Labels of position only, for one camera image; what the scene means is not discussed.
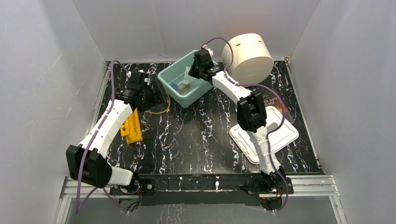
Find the blue-tipped glass rod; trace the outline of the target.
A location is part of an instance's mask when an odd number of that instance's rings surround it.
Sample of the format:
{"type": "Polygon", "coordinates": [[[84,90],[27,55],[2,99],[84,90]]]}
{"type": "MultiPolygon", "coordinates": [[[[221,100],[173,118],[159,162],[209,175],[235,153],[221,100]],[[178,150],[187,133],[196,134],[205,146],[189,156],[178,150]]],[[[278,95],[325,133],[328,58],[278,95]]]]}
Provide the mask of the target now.
{"type": "Polygon", "coordinates": [[[179,90],[179,86],[178,86],[176,83],[172,83],[172,84],[171,84],[171,87],[172,87],[173,89],[175,89],[176,91],[179,90]]]}

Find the clear plastic packet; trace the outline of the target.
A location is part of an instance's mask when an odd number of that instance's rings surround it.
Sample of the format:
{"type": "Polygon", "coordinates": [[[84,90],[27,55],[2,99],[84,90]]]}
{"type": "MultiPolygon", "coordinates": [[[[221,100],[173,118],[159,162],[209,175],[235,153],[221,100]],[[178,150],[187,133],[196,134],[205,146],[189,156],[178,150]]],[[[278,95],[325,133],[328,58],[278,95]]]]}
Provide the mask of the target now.
{"type": "Polygon", "coordinates": [[[191,70],[190,66],[185,67],[184,78],[181,81],[183,87],[191,83],[191,76],[189,75],[190,70],[191,70]]]}

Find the test tube brush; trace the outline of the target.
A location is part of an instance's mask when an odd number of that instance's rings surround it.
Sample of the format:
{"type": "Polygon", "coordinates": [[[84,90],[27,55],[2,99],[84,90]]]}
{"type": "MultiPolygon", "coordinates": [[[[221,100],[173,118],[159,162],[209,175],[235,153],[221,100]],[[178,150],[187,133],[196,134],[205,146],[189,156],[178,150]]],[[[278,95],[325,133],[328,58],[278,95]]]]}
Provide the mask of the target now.
{"type": "Polygon", "coordinates": [[[187,94],[190,91],[190,88],[191,88],[190,85],[186,85],[186,86],[184,86],[184,87],[179,89],[179,93],[181,95],[185,95],[185,94],[187,94]]]}

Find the teal plastic bin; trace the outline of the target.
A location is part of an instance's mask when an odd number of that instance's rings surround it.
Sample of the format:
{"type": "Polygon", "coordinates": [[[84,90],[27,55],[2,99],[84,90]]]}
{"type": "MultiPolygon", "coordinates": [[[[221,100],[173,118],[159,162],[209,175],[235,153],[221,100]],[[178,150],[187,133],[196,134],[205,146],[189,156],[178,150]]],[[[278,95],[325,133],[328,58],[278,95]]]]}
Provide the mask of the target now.
{"type": "Polygon", "coordinates": [[[191,51],[157,75],[166,93],[182,108],[189,107],[213,88],[209,82],[188,75],[195,52],[196,50],[191,51]]]}

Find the white plastic lid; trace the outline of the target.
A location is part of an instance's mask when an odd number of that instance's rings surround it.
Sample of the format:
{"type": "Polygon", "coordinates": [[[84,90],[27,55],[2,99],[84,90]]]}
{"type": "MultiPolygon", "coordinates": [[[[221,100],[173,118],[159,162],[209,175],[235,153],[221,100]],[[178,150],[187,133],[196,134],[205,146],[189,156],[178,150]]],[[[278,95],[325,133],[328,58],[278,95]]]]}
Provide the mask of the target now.
{"type": "MultiPolygon", "coordinates": [[[[273,106],[267,106],[266,113],[268,131],[272,131],[280,125],[283,115],[273,106]]],[[[260,163],[259,157],[249,135],[240,127],[240,125],[237,124],[233,126],[229,130],[229,135],[251,164],[258,165],[260,163]]],[[[286,119],[281,128],[269,135],[271,149],[276,153],[296,140],[298,136],[298,130],[286,119]]]]}

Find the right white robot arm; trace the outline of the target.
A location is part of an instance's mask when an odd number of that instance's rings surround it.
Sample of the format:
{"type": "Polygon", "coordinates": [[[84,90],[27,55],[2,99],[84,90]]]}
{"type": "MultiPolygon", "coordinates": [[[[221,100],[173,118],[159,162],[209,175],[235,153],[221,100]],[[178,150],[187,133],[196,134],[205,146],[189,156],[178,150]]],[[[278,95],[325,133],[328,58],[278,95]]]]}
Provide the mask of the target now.
{"type": "Polygon", "coordinates": [[[259,158],[263,188],[276,193],[285,180],[285,173],[270,148],[262,94],[252,92],[231,79],[221,66],[214,64],[206,49],[194,52],[189,76],[209,82],[236,104],[238,124],[249,135],[259,158]]]}

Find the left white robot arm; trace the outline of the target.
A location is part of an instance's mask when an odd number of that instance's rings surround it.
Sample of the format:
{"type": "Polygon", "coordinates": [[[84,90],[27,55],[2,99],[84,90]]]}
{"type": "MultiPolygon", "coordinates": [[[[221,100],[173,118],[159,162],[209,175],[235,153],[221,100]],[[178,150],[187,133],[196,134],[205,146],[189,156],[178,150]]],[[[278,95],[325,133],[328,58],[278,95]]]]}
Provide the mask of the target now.
{"type": "Polygon", "coordinates": [[[107,152],[135,109],[147,111],[163,102],[158,81],[151,81],[144,72],[132,71],[126,86],[115,89],[114,98],[94,128],[78,145],[67,148],[70,177],[97,188],[120,185],[126,193],[136,193],[140,185],[133,171],[111,166],[106,161],[107,152]]]}

